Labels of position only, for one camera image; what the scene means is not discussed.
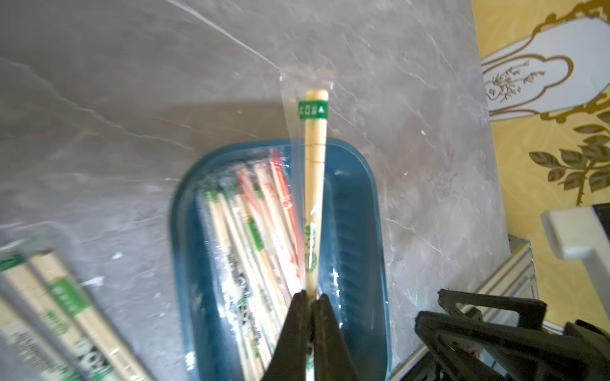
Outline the green bamboo chopsticks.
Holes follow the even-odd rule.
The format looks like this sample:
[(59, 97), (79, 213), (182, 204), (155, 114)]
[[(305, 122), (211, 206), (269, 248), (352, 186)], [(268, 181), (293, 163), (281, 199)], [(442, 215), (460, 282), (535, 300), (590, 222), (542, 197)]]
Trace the green bamboo chopsticks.
[(34, 254), (30, 257), (30, 263), (47, 284), (55, 300), (75, 320), (78, 327), (84, 330), (86, 336), (109, 360), (122, 379), (154, 379), (54, 251)]

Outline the green panda chopsticks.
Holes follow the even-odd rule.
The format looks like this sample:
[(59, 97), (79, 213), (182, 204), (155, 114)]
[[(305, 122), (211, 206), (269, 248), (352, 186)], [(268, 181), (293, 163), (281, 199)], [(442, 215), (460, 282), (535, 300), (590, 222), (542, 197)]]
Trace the green panda chopsticks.
[(1, 281), (16, 305), (6, 309), (16, 316), (6, 330), (9, 343), (27, 350), (48, 380), (84, 380), (72, 353), (83, 335), (25, 263), (16, 244), (1, 247)]

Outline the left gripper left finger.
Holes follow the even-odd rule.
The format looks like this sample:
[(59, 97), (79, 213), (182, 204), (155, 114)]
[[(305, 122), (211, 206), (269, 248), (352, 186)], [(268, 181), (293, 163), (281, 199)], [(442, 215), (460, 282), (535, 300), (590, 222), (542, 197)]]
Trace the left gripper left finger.
[(306, 291), (301, 291), (292, 298), (273, 358), (262, 380), (304, 381), (310, 340), (311, 305)]

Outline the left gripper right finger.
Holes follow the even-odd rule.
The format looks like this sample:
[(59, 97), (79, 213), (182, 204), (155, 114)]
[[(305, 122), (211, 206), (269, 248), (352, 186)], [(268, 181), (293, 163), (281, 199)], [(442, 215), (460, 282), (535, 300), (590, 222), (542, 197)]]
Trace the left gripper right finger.
[(313, 303), (311, 316), (315, 380), (360, 380), (327, 295)]

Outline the teal plastic storage box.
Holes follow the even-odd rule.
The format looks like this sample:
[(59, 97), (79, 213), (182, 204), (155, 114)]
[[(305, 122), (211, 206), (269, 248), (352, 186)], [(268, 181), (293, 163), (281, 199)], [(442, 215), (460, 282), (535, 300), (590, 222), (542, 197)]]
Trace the teal plastic storage box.
[[(219, 281), (196, 203), (206, 177), (231, 164), (291, 152), (287, 140), (232, 144), (201, 158), (173, 198), (172, 238), (176, 293), (190, 380), (239, 380), (238, 351), (219, 314)], [(392, 371), (389, 303), (380, 213), (373, 173), (355, 147), (327, 142), (322, 216), (321, 291), (328, 295), (354, 368), (363, 380), (387, 380)]]

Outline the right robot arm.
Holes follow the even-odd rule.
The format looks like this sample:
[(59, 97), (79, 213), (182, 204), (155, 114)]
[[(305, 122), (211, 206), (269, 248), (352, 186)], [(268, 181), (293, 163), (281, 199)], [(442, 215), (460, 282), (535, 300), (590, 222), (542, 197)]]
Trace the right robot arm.
[[(581, 260), (609, 307), (609, 205), (547, 211), (541, 216), (554, 255)], [(452, 380), (607, 380), (609, 334), (576, 320), (546, 333), (546, 303), (442, 289), (443, 313), (423, 311), (416, 333)]]

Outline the green label chopsticks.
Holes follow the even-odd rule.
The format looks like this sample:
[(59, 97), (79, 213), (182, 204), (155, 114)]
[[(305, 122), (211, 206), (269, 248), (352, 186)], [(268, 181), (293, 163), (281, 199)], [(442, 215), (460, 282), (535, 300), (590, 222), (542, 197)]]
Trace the green label chopsticks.
[(292, 149), (290, 181), (296, 249), (309, 303), (319, 298), (323, 192), (334, 79), (332, 71), (308, 66), (286, 67), (281, 72), (281, 96)]

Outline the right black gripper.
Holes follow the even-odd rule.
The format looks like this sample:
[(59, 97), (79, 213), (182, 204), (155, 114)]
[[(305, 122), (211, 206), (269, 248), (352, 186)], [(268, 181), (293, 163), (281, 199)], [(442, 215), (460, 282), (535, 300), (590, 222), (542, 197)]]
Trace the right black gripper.
[(543, 329), (546, 303), (442, 289), (443, 313), (422, 311), (415, 332), (449, 380), (607, 380), (609, 334), (582, 320)]

